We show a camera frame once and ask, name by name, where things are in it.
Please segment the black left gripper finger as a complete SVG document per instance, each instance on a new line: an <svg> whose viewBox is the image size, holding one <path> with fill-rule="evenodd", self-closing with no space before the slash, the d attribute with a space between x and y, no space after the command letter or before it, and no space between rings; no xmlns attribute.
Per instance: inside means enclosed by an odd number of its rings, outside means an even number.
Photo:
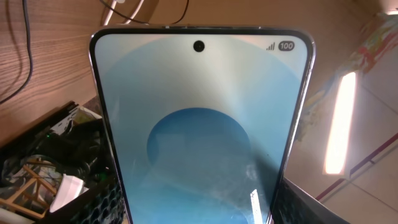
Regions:
<svg viewBox="0 0 398 224"><path fill-rule="evenodd" d="M349 224L285 177L271 215L275 224Z"/></svg>

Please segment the blue screen smartphone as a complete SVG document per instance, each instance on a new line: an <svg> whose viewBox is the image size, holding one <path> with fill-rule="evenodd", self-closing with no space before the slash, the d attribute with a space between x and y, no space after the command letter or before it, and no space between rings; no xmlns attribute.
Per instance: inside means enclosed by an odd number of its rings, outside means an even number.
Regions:
<svg viewBox="0 0 398 224"><path fill-rule="evenodd" d="M130 223L269 223L315 60L263 27L107 27L89 57Z"/></svg>

